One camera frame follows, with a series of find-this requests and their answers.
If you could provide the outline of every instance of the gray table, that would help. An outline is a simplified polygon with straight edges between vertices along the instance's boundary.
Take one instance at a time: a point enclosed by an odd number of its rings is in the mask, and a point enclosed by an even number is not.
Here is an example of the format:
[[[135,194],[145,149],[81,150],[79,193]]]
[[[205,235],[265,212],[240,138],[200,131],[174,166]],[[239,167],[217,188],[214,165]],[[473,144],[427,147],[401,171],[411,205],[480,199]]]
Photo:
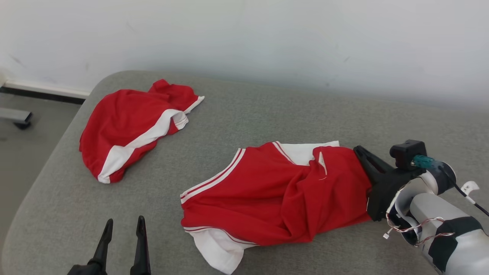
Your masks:
[[[147,91],[164,78],[189,85],[205,100],[190,122],[165,137],[116,184],[97,182],[83,165],[80,134],[97,102],[118,89]],[[114,219],[107,271],[128,274],[137,217],[146,218],[153,274],[219,274],[180,226],[179,194],[228,165],[236,148],[267,141],[363,145],[390,160],[389,148],[406,139],[426,142],[428,153],[451,164],[459,181],[475,180],[473,197],[489,208],[488,114],[292,91],[171,73],[125,71],[93,90],[22,203],[5,241],[6,275],[66,274],[93,255],[105,222]],[[456,191],[443,197],[489,219]],[[398,234],[382,238],[385,222],[366,222],[318,235],[312,243],[247,249],[234,274],[435,274]]]

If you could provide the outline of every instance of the black tape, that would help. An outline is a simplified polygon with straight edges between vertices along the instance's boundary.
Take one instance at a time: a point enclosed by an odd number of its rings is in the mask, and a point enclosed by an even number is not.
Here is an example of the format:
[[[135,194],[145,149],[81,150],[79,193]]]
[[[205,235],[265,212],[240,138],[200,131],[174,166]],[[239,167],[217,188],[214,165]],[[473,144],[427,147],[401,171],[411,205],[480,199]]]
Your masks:
[[[438,227],[436,234],[451,232],[455,234],[440,236],[433,240],[428,251],[428,255],[433,258],[433,264],[439,270],[445,272],[448,259],[457,248],[456,237],[478,229],[482,229],[482,225],[474,217],[462,217],[445,221]]]

